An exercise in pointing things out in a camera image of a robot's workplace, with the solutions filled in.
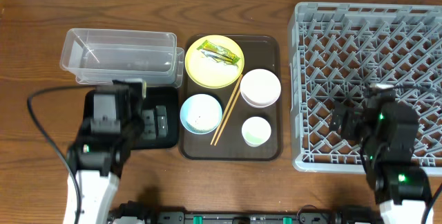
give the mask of chopsticks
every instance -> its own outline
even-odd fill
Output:
[[[210,145],[212,145],[213,141],[215,141],[214,146],[216,146],[216,144],[218,143],[218,140],[220,139],[222,131],[224,131],[224,127],[226,126],[226,123],[229,120],[230,113],[232,112],[233,107],[235,106],[235,103],[236,103],[236,100],[238,99],[238,96],[240,96],[239,85],[241,83],[241,80],[242,80],[242,75],[240,75],[240,77],[238,78],[238,81],[236,82],[235,88],[233,89],[232,95],[230,95],[230,99],[227,102],[226,109],[224,110],[224,113],[222,114],[221,123],[218,126],[218,128],[215,130],[215,134],[213,134],[213,138],[212,138],[212,141],[210,142]]]

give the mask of wooden chopstick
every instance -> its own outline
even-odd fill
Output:
[[[236,93],[235,99],[233,100],[232,106],[231,106],[230,109],[229,109],[229,113],[227,114],[226,121],[224,121],[224,123],[222,123],[222,127],[221,127],[221,130],[220,130],[220,134],[219,134],[218,137],[216,138],[216,141],[215,141],[215,145],[214,145],[214,146],[216,146],[216,144],[218,143],[218,140],[219,140],[220,137],[221,137],[222,131],[224,131],[224,127],[226,126],[227,121],[229,121],[230,113],[232,113],[232,110],[233,110],[233,108],[235,107],[236,100],[238,99],[238,96],[240,96],[240,93],[241,93],[241,90],[239,89],[238,92]]]
[[[221,124],[224,121],[224,119],[226,118],[226,113],[229,110],[230,103],[232,102],[233,96],[235,96],[236,89],[239,87],[239,85],[241,83],[241,80],[242,80],[242,75],[240,75],[240,77],[238,78],[238,81],[236,82],[235,88],[233,89],[232,95],[230,95],[230,99],[227,102],[226,109],[224,110],[224,113],[222,114],[220,125],[218,125],[218,128],[215,130],[215,134],[213,134],[213,138],[212,138],[212,141],[210,142],[210,145],[213,144],[213,141],[215,140],[216,135],[218,134],[218,131],[220,130]]]

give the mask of green snack packet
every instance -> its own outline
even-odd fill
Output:
[[[241,58],[238,57],[237,55],[233,54],[229,49],[223,47],[223,46],[219,46],[216,44],[212,44],[209,41],[204,41],[198,48],[196,48],[197,50],[201,50],[202,53],[204,55],[207,56],[208,53],[215,53],[218,59],[230,63],[230,64],[236,64]]]

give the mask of light blue bowl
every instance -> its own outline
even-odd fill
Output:
[[[209,133],[221,123],[221,105],[210,95],[194,95],[181,106],[180,119],[183,127],[191,133]]]

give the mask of container lid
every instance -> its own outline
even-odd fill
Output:
[[[142,79],[151,86],[181,86],[184,50],[175,34],[135,30],[71,29],[60,66],[81,84]]]

